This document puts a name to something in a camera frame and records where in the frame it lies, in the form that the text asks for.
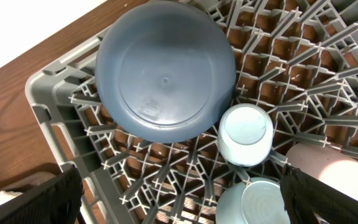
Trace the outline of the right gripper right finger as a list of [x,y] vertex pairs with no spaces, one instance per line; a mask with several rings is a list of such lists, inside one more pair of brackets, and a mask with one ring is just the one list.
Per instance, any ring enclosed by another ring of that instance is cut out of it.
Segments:
[[299,168],[283,167],[280,191],[291,223],[358,223],[357,200]]

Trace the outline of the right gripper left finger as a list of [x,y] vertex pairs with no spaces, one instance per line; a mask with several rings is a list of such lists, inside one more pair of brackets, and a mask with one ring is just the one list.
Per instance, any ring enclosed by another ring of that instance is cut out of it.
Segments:
[[74,223],[82,195],[81,175],[72,166],[0,205],[0,223]]

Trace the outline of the white cup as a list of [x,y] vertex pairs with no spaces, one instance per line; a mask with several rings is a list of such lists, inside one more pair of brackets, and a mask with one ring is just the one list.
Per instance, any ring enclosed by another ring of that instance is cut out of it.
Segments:
[[358,161],[331,149],[298,143],[287,154],[291,166],[358,201]]

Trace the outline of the light blue bowl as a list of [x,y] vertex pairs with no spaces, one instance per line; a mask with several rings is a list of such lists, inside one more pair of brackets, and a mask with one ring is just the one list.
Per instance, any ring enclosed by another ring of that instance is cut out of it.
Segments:
[[251,178],[223,192],[216,207],[217,224],[290,224],[280,184],[263,177]]

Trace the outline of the white tissue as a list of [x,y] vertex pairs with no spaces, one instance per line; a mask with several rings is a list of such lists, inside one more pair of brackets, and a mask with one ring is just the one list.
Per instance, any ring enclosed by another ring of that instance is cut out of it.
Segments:
[[13,192],[13,191],[0,191],[0,205],[22,195],[22,192]]

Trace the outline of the light blue cup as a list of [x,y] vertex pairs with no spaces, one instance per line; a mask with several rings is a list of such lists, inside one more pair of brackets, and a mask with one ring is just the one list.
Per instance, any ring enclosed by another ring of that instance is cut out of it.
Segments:
[[223,158],[236,166],[260,164],[269,155],[273,123],[261,107],[241,103],[222,116],[218,129],[218,149]]

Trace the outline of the dark blue plate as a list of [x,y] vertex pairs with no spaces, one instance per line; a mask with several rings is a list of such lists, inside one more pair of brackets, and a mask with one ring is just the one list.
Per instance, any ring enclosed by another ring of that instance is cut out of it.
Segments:
[[108,30],[96,86],[112,119],[147,141],[191,139],[228,109],[236,63],[223,30],[199,9],[173,1],[137,6]]

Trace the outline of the grey dishwasher rack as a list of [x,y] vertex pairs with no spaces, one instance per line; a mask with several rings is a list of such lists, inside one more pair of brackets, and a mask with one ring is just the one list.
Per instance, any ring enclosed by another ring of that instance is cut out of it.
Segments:
[[37,73],[25,95],[61,170],[85,182],[86,223],[213,223],[218,198],[251,177],[279,181],[294,144],[358,160],[358,1],[192,1],[221,27],[237,63],[234,101],[271,116],[270,155],[250,168],[218,151],[217,126],[147,142],[118,126],[94,77],[99,32]]

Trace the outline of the brown serving tray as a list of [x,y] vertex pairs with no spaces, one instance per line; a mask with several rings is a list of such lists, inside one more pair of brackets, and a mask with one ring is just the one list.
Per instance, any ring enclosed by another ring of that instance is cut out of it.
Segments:
[[13,192],[27,192],[34,187],[48,181],[49,179],[55,177],[55,174],[50,172],[36,172],[28,177],[25,177],[13,184],[7,185],[0,189],[0,191],[13,191]]

